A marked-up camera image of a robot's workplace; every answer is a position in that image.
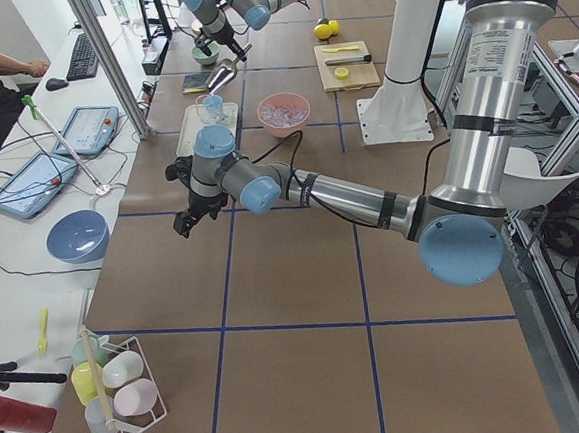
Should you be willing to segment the person's hand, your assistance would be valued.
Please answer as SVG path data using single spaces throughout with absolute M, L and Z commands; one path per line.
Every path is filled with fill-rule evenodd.
M 34 78 L 41 78 L 47 73 L 49 68 L 49 63 L 45 60 L 33 60 L 28 62 L 22 73 L 25 75 L 34 77 Z

